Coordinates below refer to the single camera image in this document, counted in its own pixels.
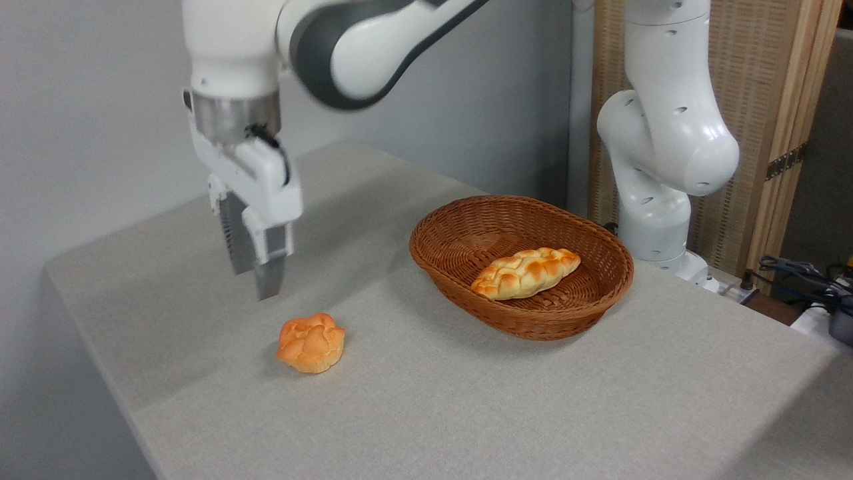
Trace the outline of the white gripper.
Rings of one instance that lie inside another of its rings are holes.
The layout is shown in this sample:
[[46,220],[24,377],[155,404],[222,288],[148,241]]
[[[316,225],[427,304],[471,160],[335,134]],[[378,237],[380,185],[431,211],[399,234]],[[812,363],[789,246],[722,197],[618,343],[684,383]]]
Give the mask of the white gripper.
[[252,118],[237,139],[214,143],[188,113],[196,155],[209,169],[211,212],[220,221],[235,275],[254,271],[258,299],[275,297],[293,254],[293,225],[303,213],[301,179],[268,123]]

